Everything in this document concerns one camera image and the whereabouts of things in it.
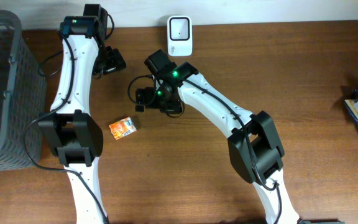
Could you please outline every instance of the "black cable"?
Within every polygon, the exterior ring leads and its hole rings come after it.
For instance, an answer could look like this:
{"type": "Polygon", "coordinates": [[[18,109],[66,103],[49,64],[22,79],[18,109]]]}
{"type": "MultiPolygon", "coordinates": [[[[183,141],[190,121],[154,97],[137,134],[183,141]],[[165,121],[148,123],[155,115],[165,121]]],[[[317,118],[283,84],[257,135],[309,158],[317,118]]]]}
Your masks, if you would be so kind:
{"type": "MultiPolygon", "coordinates": [[[[153,78],[153,75],[141,75],[141,76],[138,76],[138,77],[134,78],[128,85],[127,94],[128,94],[128,97],[129,97],[130,101],[133,102],[134,104],[136,104],[137,106],[148,106],[148,105],[150,105],[150,104],[152,104],[154,102],[154,99],[155,99],[155,96],[156,96],[155,91],[154,91],[154,94],[153,94],[153,98],[150,100],[150,102],[145,103],[145,104],[138,103],[134,99],[132,99],[132,97],[131,97],[131,86],[132,86],[132,84],[134,84],[134,82],[136,80],[138,80],[140,78],[153,78]]],[[[153,80],[154,90],[157,88],[155,83],[156,83],[156,79],[154,78],[154,80],[153,80]]]]}
{"type": "Polygon", "coordinates": [[[94,75],[92,75],[92,78],[93,78],[93,79],[100,79],[100,78],[102,77],[102,75],[103,75],[103,74],[100,72],[98,77],[95,77],[94,75]]]}
{"type": "Polygon", "coordinates": [[[62,54],[62,53],[63,53],[63,51],[61,50],[61,51],[59,51],[59,52],[57,52],[57,53],[54,53],[53,55],[47,57],[44,61],[42,61],[42,62],[38,65],[38,74],[39,74],[40,76],[42,76],[42,77],[51,77],[52,75],[54,75],[54,74],[60,72],[60,71],[62,70],[61,67],[60,67],[58,70],[52,72],[51,74],[46,75],[46,74],[44,74],[44,72],[42,71],[42,67],[43,67],[44,64],[47,63],[50,59],[52,59],[52,58],[54,58],[54,57],[56,57],[57,55],[60,55],[60,54],[62,54]]]}
{"type": "Polygon", "coordinates": [[[190,85],[193,85],[194,87],[196,87],[197,89],[201,90],[203,93],[206,93],[208,94],[209,96],[212,96],[213,98],[215,98],[216,100],[218,100],[220,103],[222,103],[229,111],[231,114],[233,114],[233,116],[238,120],[238,122],[240,123],[241,127],[242,127],[242,130],[244,132],[244,135],[246,137],[246,141],[247,141],[247,146],[248,146],[248,150],[249,150],[249,157],[250,157],[250,160],[251,160],[251,164],[252,164],[252,170],[257,178],[257,180],[260,182],[261,186],[264,187],[264,189],[268,190],[268,191],[274,191],[277,189],[277,194],[278,194],[278,202],[279,202],[279,206],[280,206],[280,209],[278,211],[278,214],[279,216],[277,217],[276,219],[276,222],[278,222],[278,219],[280,218],[281,216],[281,212],[282,212],[282,201],[281,201],[281,195],[280,195],[280,191],[278,190],[278,183],[277,182],[274,182],[274,186],[273,188],[270,188],[268,187],[263,181],[262,179],[260,178],[260,175],[259,175],[259,172],[258,172],[258,168],[256,166],[256,162],[255,162],[255,158],[254,158],[254,154],[252,152],[252,146],[251,146],[251,143],[250,143],[250,140],[249,140],[249,136],[247,134],[247,131],[246,131],[246,126],[244,125],[244,123],[242,122],[242,120],[240,119],[239,115],[234,112],[234,110],[225,102],[223,101],[222,99],[220,99],[219,97],[217,97],[215,94],[209,92],[207,89],[205,88],[202,88],[200,87],[199,85],[193,83],[192,81],[189,81],[189,80],[183,80],[184,82],[187,82],[189,83],[190,85]]]}
{"type": "Polygon", "coordinates": [[[277,197],[278,197],[279,208],[278,208],[278,215],[274,224],[278,224],[278,221],[281,217],[281,213],[283,212],[283,202],[281,200],[280,188],[278,186],[280,186],[280,184],[277,184],[277,197]]]}
{"type": "Polygon", "coordinates": [[[27,157],[29,158],[29,160],[31,161],[31,163],[36,166],[36,168],[39,168],[39,169],[43,169],[43,170],[48,170],[48,171],[56,171],[56,172],[66,172],[66,173],[70,173],[70,174],[74,174],[76,175],[79,180],[81,181],[81,183],[84,185],[85,189],[89,192],[89,194],[91,194],[91,196],[93,197],[94,201],[96,202],[102,216],[103,216],[103,222],[105,224],[108,224],[109,223],[109,219],[108,217],[104,214],[104,211],[103,211],[103,208],[99,202],[99,200],[96,198],[95,194],[92,192],[92,190],[88,187],[88,185],[86,184],[86,182],[84,181],[84,179],[82,178],[82,173],[78,173],[78,172],[75,172],[73,170],[68,170],[68,169],[59,169],[59,168],[51,168],[51,167],[44,167],[44,166],[41,166],[39,165],[38,163],[36,163],[33,158],[31,158],[30,156],[30,153],[28,152],[27,150],[27,146],[25,144],[25,136],[27,134],[27,131],[30,129],[30,127],[32,125],[34,125],[35,123],[38,123],[38,121],[40,121],[41,119],[44,119],[48,116],[50,116],[51,114],[54,114],[56,113],[58,110],[62,109],[66,103],[68,102],[68,98],[70,97],[71,95],[71,91],[73,89],[73,81],[74,81],[74,67],[75,67],[75,64],[74,64],[74,53],[73,53],[73,49],[71,48],[71,45],[70,43],[68,42],[67,38],[61,33],[61,32],[58,32],[58,34],[63,38],[63,40],[66,42],[67,44],[67,47],[70,51],[70,56],[71,56],[71,78],[70,78],[70,85],[68,87],[68,92],[67,92],[67,95],[64,99],[62,99],[62,103],[57,107],[55,108],[54,110],[52,110],[51,112],[31,121],[24,129],[24,132],[23,132],[23,135],[22,135],[22,144],[23,144],[23,147],[24,147],[24,151],[25,151],[25,154],[27,155],[27,157]]]}
{"type": "Polygon", "coordinates": [[[185,104],[184,104],[184,102],[182,100],[180,101],[180,104],[181,104],[181,107],[182,107],[182,111],[178,116],[172,116],[168,112],[166,112],[165,114],[170,118],[179,118],[180,116],[182,116],[185,113],[185,104]]]}
{"type": "Polygon", "coordinates": [[[111,30],[110,30],[110,33],[106,36],[105,40],[109,39],[111,34],[112,34],[112,31],[114,30],[114,23],[112,21],[112,17],[110,14],[107,14],[107,16],[110,18],[110,21],[111,21],[111,30]]]}

